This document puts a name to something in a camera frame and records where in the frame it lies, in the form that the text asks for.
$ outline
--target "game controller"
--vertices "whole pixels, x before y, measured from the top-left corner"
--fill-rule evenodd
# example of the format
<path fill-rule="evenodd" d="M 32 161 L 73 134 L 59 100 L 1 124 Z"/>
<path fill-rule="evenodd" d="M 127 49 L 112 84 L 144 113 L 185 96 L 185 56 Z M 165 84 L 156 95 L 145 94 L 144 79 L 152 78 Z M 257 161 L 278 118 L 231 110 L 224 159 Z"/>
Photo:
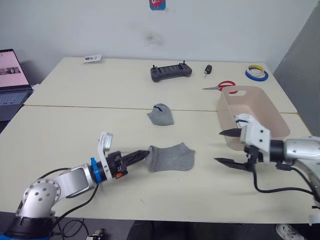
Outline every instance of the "game controller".
<path fill-rule="evenodd" d="M 154 82 L 158 83 L 163 79 L 172 79 L 177 77 L 189 77 L 192 73 L 192 69 L 183 61 L 178 65 L 153 67 L 150 69 L 151 78 Z"/>

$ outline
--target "white wall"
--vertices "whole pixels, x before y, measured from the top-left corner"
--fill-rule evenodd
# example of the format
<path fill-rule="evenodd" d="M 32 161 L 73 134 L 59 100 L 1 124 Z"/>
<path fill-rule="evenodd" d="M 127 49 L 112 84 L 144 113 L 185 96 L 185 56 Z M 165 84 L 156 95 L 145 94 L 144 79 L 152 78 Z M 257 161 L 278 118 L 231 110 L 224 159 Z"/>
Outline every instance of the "white wall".
<path fill-rule="evenodd" d="M 274 71 L 317 0 L 0 0 L 0 49 L 43 80 L 66 56 L 266 62 Z"/>

